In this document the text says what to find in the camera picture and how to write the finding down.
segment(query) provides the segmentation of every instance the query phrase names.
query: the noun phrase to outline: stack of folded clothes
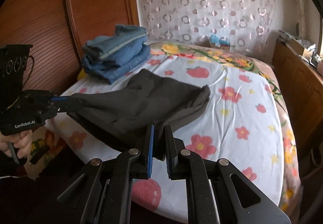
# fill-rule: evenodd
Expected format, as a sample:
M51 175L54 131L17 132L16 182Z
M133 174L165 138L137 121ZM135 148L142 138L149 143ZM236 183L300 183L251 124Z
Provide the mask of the stack of folded clothes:
M82 47L85 73L107 79L112 84L118 78L145 62L150 54L147 31L134 25L116 25L114 36L98 36Z

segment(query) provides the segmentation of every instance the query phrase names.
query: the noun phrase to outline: pink flower pattern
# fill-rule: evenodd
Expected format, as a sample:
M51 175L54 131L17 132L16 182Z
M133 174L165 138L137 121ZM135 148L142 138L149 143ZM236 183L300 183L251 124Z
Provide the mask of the pink flower pattern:
M174 74L174 71L172 71L172 70L167 70L167 71L165 71L164 73L165 73L165 76L171 76L171 75L173 75L173 74Z
M222 94L222 99L223 100L229 100L232 101L233 103L238 103L240 98L242 98L241 94L235 92L235 89L228 86L224 89L219 89L219 93Z
M236 128L235 131L237 132L238 139L244 139L247 140L250 132L246 129L245 126L242 126L241 128Z
M152 65L152 66L155 66L155 65L159 65L161 62L161 60L156 60L156 59L151 59L149 61L147 61L148 64Z
M257 174L252 172L252 168L248 167L241 171L250 181L254 181L257 178Z
M84 94L88 89L87 88L82 88L79 93Z
M210 136L200 136L195 134L191 137L192 144L186 146L187 149L199 154L202 158L207 158L216 152L216 147L212 146L212 138Z
M68 138L68 143L73 150L78 150L83 147L83 140L87 137L86 133L75 131Z

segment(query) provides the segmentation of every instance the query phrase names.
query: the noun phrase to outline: human hand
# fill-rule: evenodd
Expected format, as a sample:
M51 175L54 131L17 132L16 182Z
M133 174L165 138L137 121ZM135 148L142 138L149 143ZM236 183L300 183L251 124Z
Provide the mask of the human hand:
M28 156L28 154L30 154L31 151L32 135L32 130L23 131L9 136L4 136L0 133L0 150L3 153L5 153L8 157L12 157L12 154L7 144L7 142L11 142L14 144L14 148L19 148L17 152L17 157L19 159Z

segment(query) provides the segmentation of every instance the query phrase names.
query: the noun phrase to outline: sheer curtain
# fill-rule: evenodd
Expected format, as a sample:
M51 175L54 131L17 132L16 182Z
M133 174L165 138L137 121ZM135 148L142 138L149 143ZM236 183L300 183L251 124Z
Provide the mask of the sheer curtain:
M139 0L151 40L205 45L211 34L231 51L263 59L275 0Z

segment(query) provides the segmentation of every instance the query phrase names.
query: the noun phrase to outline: yellow object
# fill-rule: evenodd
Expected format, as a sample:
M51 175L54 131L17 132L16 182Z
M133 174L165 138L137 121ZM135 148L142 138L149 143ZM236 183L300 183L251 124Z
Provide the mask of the yellow object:
M278 162L278 156L277 155L272 155L271 156L271 164L274 165L277 162Z
M170 53L170 54L177 54L179 52L178 46L174 46L174 45L163 45L162 50Z
M276 132L276 127L274 125L269 125L268 128L271 132Z
M81 72L78 75L77 81L81 80L82 78L86 77L87 74L85 74L84 69L82 68Z
M284 156L285 156L286 164L292 164L293 163L293 155L290 152L285 151Z
M291 189L286 190L286 197L288 199L291 199L293 197L293 195L294 195L294 191L293 190L291 190Z
M226 117L227 115L229 115L230 110L228 110L228 109L222 109L222 110L220 110L220 113L222 114L222 116Z

